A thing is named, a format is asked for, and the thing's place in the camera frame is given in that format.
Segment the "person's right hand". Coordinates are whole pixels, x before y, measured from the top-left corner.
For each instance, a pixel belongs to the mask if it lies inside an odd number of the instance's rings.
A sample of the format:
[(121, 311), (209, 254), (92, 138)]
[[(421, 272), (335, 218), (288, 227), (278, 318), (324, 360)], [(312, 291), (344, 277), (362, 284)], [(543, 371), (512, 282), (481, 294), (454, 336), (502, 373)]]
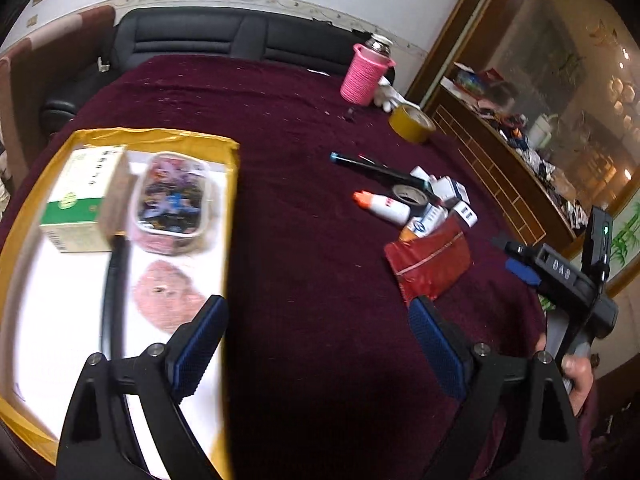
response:
[(570, 400), (574, 415), (578, 416), (588, 399), (594, 382), (590, 359), (588, 356), (566, 354), (563, 356), (561, 366), (564, 376), (573, 383), (568, 400)]

